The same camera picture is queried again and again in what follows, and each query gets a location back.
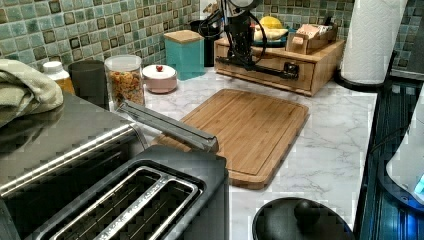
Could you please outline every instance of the wooden box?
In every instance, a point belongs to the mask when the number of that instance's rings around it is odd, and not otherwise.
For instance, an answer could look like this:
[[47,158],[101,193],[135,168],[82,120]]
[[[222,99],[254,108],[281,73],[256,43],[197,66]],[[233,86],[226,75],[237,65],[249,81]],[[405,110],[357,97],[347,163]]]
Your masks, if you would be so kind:
[[[267,48],[261,61],[257,63],[268,69],[284,71],[286,63],[299,66],[297,79],[285,79],[278,75],[257,71],[247,71],[243,67],[220,63],[215,59],[215,71],[240,79],[313,96],[332,79],[342,57],[343,40],[337,40],[310,55],[288,52],[285,48]],[[226,57],[229,44],[226,38],[215,41],[215,57]],[[252,47],[255,56],[260,56],[262,48]]]
[[[293,38],[298,37],[302,39],[301,44],[296,44]],[[301,33],[289,33],[287,37],[286,50],[289,52],[295,52],[300,54],[311,54],[315,51],[320,50],[323,47],[333,43],[337,38],[337,25],[333,24],[332,29],[326,33],[315,36],[309,39],[309,36]]]

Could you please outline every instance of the dish towel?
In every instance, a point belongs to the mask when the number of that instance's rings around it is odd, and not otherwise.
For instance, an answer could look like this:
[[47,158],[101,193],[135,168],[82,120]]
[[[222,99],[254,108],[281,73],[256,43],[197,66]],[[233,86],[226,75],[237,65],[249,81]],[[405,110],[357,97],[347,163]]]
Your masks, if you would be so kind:
[[62,103],[62,90],[49,77],[19,61],[0,59],[0,127]]

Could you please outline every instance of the wooden cutting board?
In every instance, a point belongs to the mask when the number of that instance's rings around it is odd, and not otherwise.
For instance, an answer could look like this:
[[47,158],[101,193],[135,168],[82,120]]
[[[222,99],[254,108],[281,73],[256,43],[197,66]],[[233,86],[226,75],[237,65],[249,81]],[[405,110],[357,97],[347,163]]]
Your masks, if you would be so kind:
[[[182,122],[218,138],[218,155],[227,159],[232,185],[265,187],[303,127],[308,107],[251,92],[224,89],[198,106]],[[161,135],[154,144],[189,151]]]

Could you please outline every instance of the yellow fruit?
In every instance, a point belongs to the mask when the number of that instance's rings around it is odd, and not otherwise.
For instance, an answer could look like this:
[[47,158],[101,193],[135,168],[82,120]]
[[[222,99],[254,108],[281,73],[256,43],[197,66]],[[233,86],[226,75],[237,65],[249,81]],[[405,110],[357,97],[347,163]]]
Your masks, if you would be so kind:
[[263,26],[270,29],[281,29],[283,28],[283,24],[281,24],[280,20],[275,17],[266,16],[259,21]]

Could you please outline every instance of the wooden drawer organizer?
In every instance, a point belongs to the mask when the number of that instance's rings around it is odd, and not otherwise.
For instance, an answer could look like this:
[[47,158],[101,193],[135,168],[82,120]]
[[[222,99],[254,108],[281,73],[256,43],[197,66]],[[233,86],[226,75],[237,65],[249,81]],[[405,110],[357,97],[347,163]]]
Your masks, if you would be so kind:
[[[313,96],[334,75],[341,60],[344,41],[338,40],[327,47],[313,52],[310,55],[288,52],[285,48],[267,48],[265,56],[257,65],[282,71],[284,64],[299,65],[297,80],[284,79],[279,76],[246,71],[242,67],[219,63],[215,60],[215,71],[220,74],[253,81],[296,93]],[[215,56],[226,57],[229,44],[226,38],[215,41]],[[262,48],[252,47],[255,56],[259,56]]]

